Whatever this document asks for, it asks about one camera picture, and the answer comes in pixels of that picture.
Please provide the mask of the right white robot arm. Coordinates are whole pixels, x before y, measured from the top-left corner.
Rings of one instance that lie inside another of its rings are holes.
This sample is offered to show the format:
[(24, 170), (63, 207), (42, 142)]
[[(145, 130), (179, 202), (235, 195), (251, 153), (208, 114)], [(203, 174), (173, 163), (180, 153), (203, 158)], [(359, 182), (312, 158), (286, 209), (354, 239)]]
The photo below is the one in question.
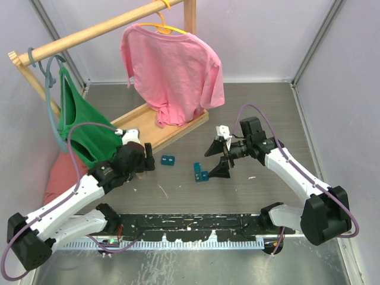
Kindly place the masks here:
[(297, 195), (302, 208), (282, 202), (261, 209), (259, 220), (265, 233), (279, 228), (302, 232), (313, 245), (320, 245), (352, 229), (347, 192), (340, 186), (332, 187), (313, 176), (274, 137), (268, 138), (257, 117), (239, 122), (243, 137), (234, 141), (225, 125), (216, 127), (216, 137), (205, 156), (221, 154), (219, 164), (209, 172), (211, 178), (229, 178), (235, 160), (251, 157), (273, 171)]

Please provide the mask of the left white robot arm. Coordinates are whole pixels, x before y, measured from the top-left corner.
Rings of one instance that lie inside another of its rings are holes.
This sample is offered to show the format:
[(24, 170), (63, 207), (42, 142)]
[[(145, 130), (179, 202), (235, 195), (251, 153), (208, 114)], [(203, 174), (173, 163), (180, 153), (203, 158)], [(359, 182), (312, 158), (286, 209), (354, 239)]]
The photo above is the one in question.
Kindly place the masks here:
[(130, 141), (113, 158), (97, 163), (71, 189), (42, 208), (8, 219), (7, 243), (26, 271), (44, 264), (61, 246), (93, 233), (113, 235), (121, 218), (101, 203), (82, 217), (73, 218), (87, 204), (130, 181), (137, 173), (155, 169), (151, 144)]

